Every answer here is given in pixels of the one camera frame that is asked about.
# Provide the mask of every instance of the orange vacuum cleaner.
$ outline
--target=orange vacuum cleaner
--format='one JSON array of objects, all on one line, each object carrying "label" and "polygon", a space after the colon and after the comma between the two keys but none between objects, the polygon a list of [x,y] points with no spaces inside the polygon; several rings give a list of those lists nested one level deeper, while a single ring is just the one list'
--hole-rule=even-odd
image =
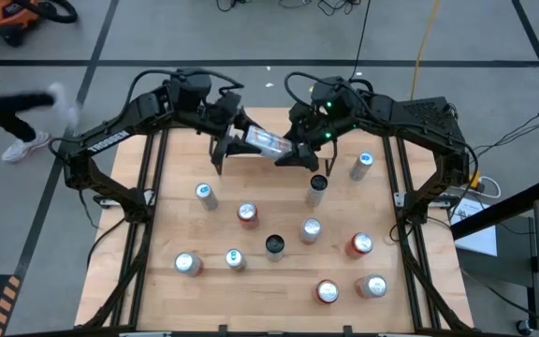
[{"label": "orange vacuum cleaner", "polygon": [[[67,11],[67,15],[58,14],[53,3]],[[0,0],[0,36],[12,47],[21,46],[24,34],[43,19],[73,23],[78,20],[78,14],[66,0]]]}]

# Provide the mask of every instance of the person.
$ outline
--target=person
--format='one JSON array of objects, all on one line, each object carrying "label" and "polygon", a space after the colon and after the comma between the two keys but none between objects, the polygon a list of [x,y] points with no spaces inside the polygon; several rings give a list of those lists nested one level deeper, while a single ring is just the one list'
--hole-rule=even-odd
[{"label": "person", "polygon": [[18,112],[36,107],[53,107],[70,128],[78,125],[79,105],[68,101],[61,83],[52,84],[46,91],[0,95],[0,127],[17,138],[1,155],[4,162],[16,163],[49,143],[49,133],[35,130],[16,116]]}]

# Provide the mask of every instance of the black pants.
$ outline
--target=black pants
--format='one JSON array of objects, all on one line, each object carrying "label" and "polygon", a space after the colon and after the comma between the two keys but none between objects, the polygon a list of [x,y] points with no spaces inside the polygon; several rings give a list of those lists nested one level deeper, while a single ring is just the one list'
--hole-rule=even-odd
[{"label": "black pants", "polygon": [[53,96],[44,92],[0,96],[0,127],[22,141],[32,141],[36,137],[35,129],[16,117],[16,112],[53,103]]}]

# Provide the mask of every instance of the white paper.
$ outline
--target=white paper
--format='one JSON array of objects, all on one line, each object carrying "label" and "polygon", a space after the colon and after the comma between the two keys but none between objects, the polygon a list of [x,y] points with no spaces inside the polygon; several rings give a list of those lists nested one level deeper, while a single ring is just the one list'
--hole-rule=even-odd
[{"label": "white paper", "polygon": [[[484,208],[489,207],[489,205],[487,204],[483,205]],[[482,210],[482,204],[477,201],[464,198],[460,201],[460,204],[455,210],[455,214],[453,214],[453,218],[450,220],[450,222],[452,226],[454,226],[458,221],[463,220],[464,218],[469,217]],[[488,227],[470,236],[458,239],[455,241],[455,245],[458,248],[467,249],[476,253],[497,256],[498,251],[496,249],[496,227]]]}]

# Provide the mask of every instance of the gray floor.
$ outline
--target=gray floor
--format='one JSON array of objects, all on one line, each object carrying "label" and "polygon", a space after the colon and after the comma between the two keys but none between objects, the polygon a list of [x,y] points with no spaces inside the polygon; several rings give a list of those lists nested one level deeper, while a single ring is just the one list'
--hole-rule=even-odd
[{"label": "gray floor", "polygon": [[[86,93],[81,129],[98,125],[118,113],[132,78],[144,67],[99,66],[101,60],[352,60],[357,52],[364,7],[349,16],[326,18],[313,4],[283,9],[276,1],[254,0],[220,13],[212,0],[72,0],[80,23],[45,22],[25,45],[11,49],[0,39],[0,94],[39,89],[63,82],[72,95]],[[95,44],[109,6],[115,15],[98,55]],[[364,60],[414,60],[432,2],[373,0],[360,57]],[[539,1],[524,1],[539,38]],[[432,28],[423,59],[435,61],[537,61],[534,49],[511,1],[444,0]],[[59,65],[16,66],[13,60],[57,60]],[[317,76],[350,76],[350,66],[227,66],[221,71],[245,83],[244,106],[283,107],[293,103],[283,88],[293,70]],[[407,99],[413,69],[408,66],[361,67],[362,77],[377,92]],[[137,92],[162,80],[144,79]],[[308,94],[307,81],[293,81],[295,91]],[[474,146],[499,139],[539,110],[539,68],[431,67],[421,68],[415,97],[444,95],[459,110],[459,124]],[[26,112],[34,126],[61,135],[64,126],[47,110]],[[0,131],[0,154],[12,142]],[[110,172],[115,152],[96,160]],[[58,177],[51,199],[42,199],[50,177],[52,156],[39,152],[18,165],[0,161],[0,273],[16,270],[39,202],[51,202],[22,291],[7,333],[69,329],[74,322],[86,272],[85,259],[95,231],[87,224],[75,191]],[[539,130],[480,160],[480,170],[496,179],[503,198],[539,181]],[[93,215],[99,212],[91,205]],[[524,289],[480,276],[511,300],[525,305]],[[514,322],[524,315],[493,299],[486,289],[465,280],[473,319],[487,331],[515,333]]]}]

